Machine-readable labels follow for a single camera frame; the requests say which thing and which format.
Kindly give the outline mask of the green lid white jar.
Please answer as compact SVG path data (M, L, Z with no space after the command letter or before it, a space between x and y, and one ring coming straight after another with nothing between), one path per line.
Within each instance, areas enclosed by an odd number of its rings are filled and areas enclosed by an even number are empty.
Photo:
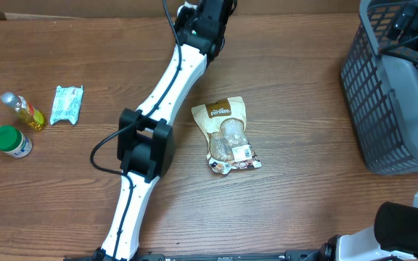
M0 151L15 158L27 156L33 148L33 142L11 125L0 127Z

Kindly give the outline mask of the teal snack package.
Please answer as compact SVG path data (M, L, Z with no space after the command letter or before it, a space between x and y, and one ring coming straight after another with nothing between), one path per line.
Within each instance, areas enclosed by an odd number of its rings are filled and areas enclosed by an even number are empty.
M61 120L67 120L75 125L78 122L82 98L83 86L58 86L54 95L50 124L54 125Z

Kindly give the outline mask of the yellow liquid bottle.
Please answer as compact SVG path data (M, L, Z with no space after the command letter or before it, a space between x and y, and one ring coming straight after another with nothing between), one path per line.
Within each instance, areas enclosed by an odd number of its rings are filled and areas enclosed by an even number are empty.
M1 95L1 101L24 123L36 131L42 131L46 127L44 114L36 109L23 96L18 96L11 92Z

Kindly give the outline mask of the brown beige snack pouch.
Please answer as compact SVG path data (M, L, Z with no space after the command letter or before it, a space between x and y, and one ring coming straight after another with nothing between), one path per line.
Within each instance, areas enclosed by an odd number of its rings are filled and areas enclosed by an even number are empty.
M214 172L227 175L231 170L262 166L245 135L247 115L242 97L201 104L192 108L192 115L208 143L207 160Z

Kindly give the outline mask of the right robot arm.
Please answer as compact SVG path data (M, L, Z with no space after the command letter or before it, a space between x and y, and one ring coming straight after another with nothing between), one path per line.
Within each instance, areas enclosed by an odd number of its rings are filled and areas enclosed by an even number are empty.
M418 172L418 1L360 3L361 23L340 84L366 168ZM418 260L418 191L411 205L386 202L374 223L333 236L310 260Z

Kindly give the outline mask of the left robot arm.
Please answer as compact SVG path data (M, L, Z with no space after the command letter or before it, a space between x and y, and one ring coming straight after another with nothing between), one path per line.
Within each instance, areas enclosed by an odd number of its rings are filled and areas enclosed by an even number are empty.
M167 16L175 46L171 60L152 93L137 109L125 109L118 130L91 151L118 140L120 194L109 233L92 260L132 260L153 188L167 173L175 153L173 123L187 94L225 44L235 0L184 3L177 17Z

